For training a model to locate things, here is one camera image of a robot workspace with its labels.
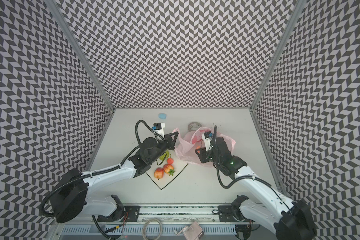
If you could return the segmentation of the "green fake pear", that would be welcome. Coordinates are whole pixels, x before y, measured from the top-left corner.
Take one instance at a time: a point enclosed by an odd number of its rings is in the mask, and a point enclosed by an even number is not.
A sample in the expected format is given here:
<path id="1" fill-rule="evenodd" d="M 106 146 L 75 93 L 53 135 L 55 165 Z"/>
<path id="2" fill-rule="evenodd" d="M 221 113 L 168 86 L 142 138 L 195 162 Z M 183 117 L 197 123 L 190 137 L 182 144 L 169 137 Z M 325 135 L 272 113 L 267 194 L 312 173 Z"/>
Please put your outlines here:
<path id="1" fill-rule="evenodd" d="M 164 160 L 166 160 L 166 159 L 169 158 L 169 157 L 170 157 L 169 151 L 165 151 L 165 152 L 159 157 L 159 159 L 160 159 L 161 161 L 164 161 Z"/>

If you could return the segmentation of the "fake red yellow mango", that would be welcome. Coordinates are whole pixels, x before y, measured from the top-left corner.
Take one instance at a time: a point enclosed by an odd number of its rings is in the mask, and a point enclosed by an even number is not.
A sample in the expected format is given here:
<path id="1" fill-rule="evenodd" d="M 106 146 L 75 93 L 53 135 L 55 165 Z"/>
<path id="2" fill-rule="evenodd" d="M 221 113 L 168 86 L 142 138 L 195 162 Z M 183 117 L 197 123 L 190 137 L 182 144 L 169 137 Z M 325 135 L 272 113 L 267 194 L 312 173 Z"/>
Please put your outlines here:
<path id="1" fill-rule="evenodd" d="M 170 165 L 170 164 L 165 164 L 165 165 L 163 166 L 163 170 L 164 170 L 164 172 L 165 172 L 166 174 L 168 174 L 169 176 L 173 176 L 174 173 L 176 172 L 176 171 L 175 171 L 175 168 L 174 168 L 172 165 Z"/>

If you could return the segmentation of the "red fake fruit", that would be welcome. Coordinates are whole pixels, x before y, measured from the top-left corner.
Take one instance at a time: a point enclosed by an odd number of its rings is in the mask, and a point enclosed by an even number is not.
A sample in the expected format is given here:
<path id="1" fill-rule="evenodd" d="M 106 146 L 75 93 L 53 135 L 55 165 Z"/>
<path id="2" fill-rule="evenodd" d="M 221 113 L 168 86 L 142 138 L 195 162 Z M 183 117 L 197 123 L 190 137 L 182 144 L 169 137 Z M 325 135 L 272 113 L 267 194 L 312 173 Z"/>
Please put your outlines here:
<path id="1" fill-rule="evenodd" d="M 154 178 L 160 180 L 164 177 L 164 170 L 163 168 L 157 168 L 154 172 Z"/>

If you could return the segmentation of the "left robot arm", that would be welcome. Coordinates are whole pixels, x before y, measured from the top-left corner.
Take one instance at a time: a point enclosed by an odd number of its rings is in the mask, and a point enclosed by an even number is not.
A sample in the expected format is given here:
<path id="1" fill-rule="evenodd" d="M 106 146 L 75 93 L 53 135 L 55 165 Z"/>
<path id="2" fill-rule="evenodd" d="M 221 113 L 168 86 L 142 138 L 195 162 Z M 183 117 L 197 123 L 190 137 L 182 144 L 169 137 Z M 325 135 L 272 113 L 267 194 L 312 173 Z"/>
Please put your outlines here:
<path id="1" fill-rule="evenodd" d="M 58 223 L 66 223 L 79 215 L 116 216 L 121 218 L 124 211 L 118 196 L 101 197 L 98 192 L 123 180 L 137 178 L 151 169 L 152 164 L 166 151 L 175 149 L 179 132 L 165 134 L 165 124 L 156 123 L 147 127 L 153 137 L 140 140 L 138 127 L 146 124 L 139 120 L 135 125 L 138 145 L 121 163 L 101 170 L 80 172 L 71 169 L 65 173 L 53 190 L 44 197 L 39 206 L 44 217 L 55 218 Z"/>

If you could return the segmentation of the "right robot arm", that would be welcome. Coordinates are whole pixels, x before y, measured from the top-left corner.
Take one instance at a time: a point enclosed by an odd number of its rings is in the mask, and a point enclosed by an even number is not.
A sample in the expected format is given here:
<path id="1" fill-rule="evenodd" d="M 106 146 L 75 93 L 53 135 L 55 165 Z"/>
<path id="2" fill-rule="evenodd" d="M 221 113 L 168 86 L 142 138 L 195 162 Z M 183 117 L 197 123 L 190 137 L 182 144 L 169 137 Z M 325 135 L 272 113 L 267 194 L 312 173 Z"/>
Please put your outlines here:
<path id="1" fill-rule="evenodd" d="M 204 147 L 195 152 L 201 163 L 211 162 L 217 174 L 232 179 L 228 185 L 220 181 L 224 189 L 239 183 L 247 188 L 260 203 L 241 195 L 231 203 L 236 220 L 252 220 L 265 227 L 279 240 L 312 240 L 317 228 L 308 204 L 302 200 L 293 201 L 275 190 L 271 184 L 259 178 L 248 164 L 233 156 L 224 138 L 218 137 L 217 129 L 203 131 Z"/>

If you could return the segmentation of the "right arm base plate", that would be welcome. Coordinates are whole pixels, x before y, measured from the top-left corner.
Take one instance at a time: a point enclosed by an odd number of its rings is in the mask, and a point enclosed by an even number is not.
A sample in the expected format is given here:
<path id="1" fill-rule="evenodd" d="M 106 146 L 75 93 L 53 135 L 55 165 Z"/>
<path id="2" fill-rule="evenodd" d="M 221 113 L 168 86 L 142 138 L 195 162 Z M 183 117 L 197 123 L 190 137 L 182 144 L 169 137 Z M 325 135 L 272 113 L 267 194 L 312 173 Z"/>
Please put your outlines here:
<path id="1" fill-rule="evenodd" d="M 241 213 L 234 211 L 233 207 L 228 205 L 218 206 L 218 216 L 222 223 L 243 222 L 245 220 Z"/>

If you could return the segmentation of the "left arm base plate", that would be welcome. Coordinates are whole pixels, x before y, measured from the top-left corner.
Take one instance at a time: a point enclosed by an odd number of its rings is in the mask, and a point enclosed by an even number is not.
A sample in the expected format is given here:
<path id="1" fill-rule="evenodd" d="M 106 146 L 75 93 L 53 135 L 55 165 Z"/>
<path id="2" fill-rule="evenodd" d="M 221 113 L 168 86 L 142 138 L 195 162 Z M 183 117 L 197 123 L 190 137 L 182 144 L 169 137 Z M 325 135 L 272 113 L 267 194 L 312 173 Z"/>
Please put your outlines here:
<path id="1" fill-rule="evenodd" d="M 137 222 L 140 209 L 140 206 L 124 206 L 123 209 L 117 208 L 109 217 L 99 215 L 97 221 L 100 223 Z"/>

